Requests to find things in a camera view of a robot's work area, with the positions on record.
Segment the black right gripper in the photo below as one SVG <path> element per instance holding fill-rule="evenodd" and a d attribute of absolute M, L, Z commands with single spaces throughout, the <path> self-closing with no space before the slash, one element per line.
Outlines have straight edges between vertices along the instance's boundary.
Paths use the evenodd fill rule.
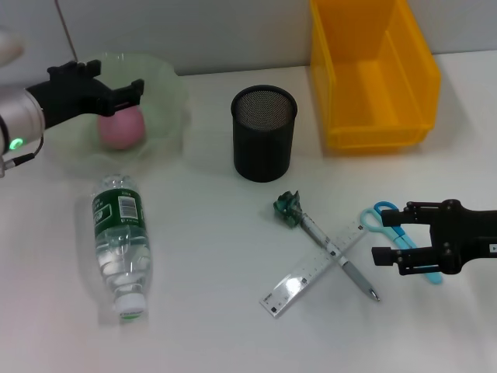
<path fill-rule="evenodd" d="M 437 207 L 433 219 L 431 213 L 431 203 L 412 201 L 402 211 L 383 210 L 383 226 L 430 223 L 432 247 L 373 247 L 374 264 L 378 267 L 397 264 L 400 275 L 440 271 L 458 274 L 472 260 L 496 258 L 496 211 L 473 211 L 458 200 L 445 200 Z"/>

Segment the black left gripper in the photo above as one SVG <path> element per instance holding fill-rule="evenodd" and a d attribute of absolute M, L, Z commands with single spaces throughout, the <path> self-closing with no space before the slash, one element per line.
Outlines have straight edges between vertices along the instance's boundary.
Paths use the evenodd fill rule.
<path fill-rule="evenodd" d="M 87 113 L 111 117 L 140 104 L 144 94 L 143 79 L 112 90 L 96 78 L 101 69 L 100 60 L 71 61 L 48 68 L 49 79 L 27 89 L 43 111 L 46 128 Z"/>

